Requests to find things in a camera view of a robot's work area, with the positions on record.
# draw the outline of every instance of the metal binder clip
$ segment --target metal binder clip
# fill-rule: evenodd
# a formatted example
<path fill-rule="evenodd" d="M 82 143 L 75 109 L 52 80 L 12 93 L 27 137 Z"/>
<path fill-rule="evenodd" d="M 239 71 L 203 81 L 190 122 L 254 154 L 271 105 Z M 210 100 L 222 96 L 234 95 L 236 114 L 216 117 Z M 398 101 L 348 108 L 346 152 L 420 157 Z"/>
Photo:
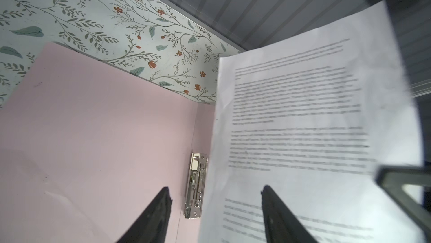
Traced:
<path fill-rule="evenodd" d="M 207 175 L 208 156 L 202 153 L 192 153 L 190 171 L 187 178 L 186 219 L 200 218 L 202 213 L 203 188 Z"/>

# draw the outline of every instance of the floral wallpaper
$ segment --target floral wallpaper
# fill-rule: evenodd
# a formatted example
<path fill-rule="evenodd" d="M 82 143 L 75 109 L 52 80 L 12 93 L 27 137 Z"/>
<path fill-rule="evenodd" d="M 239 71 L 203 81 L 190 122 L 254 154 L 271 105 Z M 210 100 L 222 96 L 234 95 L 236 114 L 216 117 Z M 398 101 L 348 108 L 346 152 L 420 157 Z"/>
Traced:
<path fill-rule="evenodd" d="M 159 0 L 2 0 L 0 108 L 46 42 L 173 90 L 216 100 L 218 58 L 239 53 Z"/>

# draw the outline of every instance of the pink folder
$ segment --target pink folder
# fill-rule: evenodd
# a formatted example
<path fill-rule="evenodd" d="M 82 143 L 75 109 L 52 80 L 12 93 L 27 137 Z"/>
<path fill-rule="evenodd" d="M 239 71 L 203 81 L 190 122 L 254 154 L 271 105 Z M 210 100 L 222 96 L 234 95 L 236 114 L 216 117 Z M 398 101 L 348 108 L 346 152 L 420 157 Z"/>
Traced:
<path fill-rule="evenodd" d="M 0 241 L 115 242 L 168 186 L 165 241 L 196 242 L 186 177 L 213 120 L 214 106 L 48 43 L 0 111 Z"/>

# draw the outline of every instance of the flower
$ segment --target flower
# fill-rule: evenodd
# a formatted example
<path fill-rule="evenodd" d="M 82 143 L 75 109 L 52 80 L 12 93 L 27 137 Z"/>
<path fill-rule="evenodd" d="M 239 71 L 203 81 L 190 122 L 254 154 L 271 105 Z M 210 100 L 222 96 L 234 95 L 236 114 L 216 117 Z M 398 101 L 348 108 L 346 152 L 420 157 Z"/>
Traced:
<path fill-rule="evenodd" d="M 114 7 L 114 9 L 117 11 L 117 13 L 123 13 L 123 9 L 119 7 Z"/>
<path fill-rule="evenodd" d="M 148 66 L 150 67 L 150 68 L 156 68 L 156 63 L 154 62 L 154 61 L 149 61 L 148 62 Z"/>

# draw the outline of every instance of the leaf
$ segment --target leaf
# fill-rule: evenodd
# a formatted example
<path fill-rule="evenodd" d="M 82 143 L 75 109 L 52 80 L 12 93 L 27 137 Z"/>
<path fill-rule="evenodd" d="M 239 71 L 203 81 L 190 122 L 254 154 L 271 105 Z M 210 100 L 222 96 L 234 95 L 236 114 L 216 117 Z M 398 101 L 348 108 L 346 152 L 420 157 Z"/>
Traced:
<path fill-rule="evenodd" d="M 172 84 L 170 84 L 169 82 L 166 82 L 166 81 L 159 82 L 159 85 L 162 87 L 173 86 Z"/>
<path fill-rule="evenodd" d="M 149 31 L 150 31 L 151 39 L 153 39 L 153 36 L 154 36 L 154 34 L 156 33 L 156 28 L 155 28 L 155 27 L 153 27 L 153 26 L 151 26 L 151 27 L 150 27 L 150 29 L 149 29 Z"/>
<path fill-rule="evenodd" d="M 139 76 L 143 71 L 143 67 L 138 67 L 136 69 L 132 69 L 130 70 L 130 74 L 134 75 L 134 76 Z"/>
<path fill-rule="evenodd" d="M 159 45 L 159 46 L 156 46 L 156 50 L 164 50 L 167 47 L 168 47 L 168 45 L 166 45 L 166 46 Z"/>
<path fill-rule="evenodd" d="M 162 18 L 157 18 L 156 20 L 161 21 L 161 22 L 169 22 L 169 20 L 165 20 L 165 19 L 162 19 Z"/>
<path fill-rule="evenodd" d="M 187 43 L 193 43 L 193 42 L 196 42 L 195 36 L 192 36 Z"/>
<path fill-rule="evenodd" d="M 9 54 L 13 56 L 17 56 L 22 59 L 22 55 L 19 54 L 15 49 L 9 47 L 9 46 L 3 46 L 0 48 L 0 53 Z"/>
<path fill-rule="evenodd" d="M 28 35 L 34 37 L 42 37 L 44 36 L 42 29 L 37 26 L 30 26 L 19 30 L 11 30 L 15 35 Z"/>
<path fill-rule="evenodd" d="M 187 21 L 187 24 L 190 26 L 191 29 L 194 29 L 193 26 L 191 26 L 190 21 Z"/>

